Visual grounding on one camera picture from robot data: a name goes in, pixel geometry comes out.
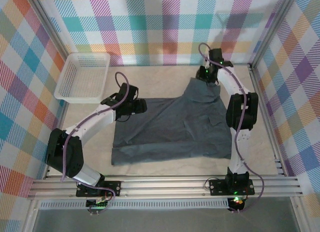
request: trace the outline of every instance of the white plastic basket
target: white plastic basket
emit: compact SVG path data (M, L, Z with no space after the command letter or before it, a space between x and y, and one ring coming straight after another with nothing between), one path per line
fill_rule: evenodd
M54 97L73 104L98 104L103 100L110 55L71 53L66 59Z

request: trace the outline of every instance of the metal grate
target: metal grate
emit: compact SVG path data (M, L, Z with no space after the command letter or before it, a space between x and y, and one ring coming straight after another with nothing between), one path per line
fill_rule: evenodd
M116 199L109 204L109 209L151 209L151 210L182 210L182 209L226 209L226 198L207 199ZM87 209L84 199L77 200L44 200L41 210Z

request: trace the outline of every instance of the beige floor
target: beige floor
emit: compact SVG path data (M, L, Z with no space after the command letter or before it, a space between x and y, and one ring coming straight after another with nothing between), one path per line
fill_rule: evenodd
M198 66L143 66L110 67L107 75L105 97L119 90L115 83L115 72L125 73L130 84L139 88L140 98L174 98L181 96L191 77L195 77ZM254 91L246 66L236 66L236 74L250 91ZM221 88L221 98L227 106L229 96ZM70 104L63 128L82 120L96 109L96 104ZM164 162L139 163L112 166L111 151L115 123L96 134L84 147L84 161L104 175L225 175L228 159L188 158ZM259 112L257 124L253 127L249 141L248 165L261 175L276 175L274 154L268 139L262 116ZM51 169L50 175L60 175Z

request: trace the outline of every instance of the gray floor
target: gray floor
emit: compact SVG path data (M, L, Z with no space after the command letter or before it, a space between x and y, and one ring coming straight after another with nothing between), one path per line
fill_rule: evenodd
M90 216L85 209L40 210L34 232L298 232L289 198L262 198L243 214L226 209L109 209Z

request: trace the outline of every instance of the cloth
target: cloth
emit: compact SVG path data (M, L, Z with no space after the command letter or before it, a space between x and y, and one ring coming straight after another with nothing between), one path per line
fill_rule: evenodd
M220 86L191 78L180 97L145 100L145 113L116 122L112 165L231 157L232 137Z

